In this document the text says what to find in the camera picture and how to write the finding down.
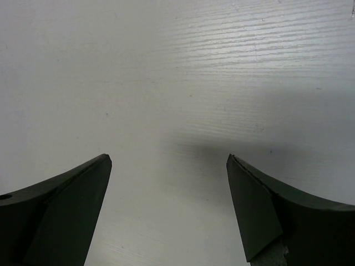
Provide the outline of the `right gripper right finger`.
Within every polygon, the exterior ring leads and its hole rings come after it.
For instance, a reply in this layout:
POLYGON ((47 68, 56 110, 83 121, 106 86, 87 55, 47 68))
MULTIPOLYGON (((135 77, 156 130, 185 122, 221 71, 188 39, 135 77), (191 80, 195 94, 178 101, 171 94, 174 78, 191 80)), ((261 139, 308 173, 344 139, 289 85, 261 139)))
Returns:
POLYGON ((314 196, 230 155, 227 176, 251 265, 353 265, 354 206, 314 196))

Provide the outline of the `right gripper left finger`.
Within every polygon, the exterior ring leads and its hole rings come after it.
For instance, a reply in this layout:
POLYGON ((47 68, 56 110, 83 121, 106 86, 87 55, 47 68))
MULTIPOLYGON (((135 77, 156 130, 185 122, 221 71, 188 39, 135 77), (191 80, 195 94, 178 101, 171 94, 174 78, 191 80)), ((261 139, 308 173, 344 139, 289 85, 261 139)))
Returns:
POLYGON ((1 265, 84 265, 111 168, 102 154, 1 195, 1 265))

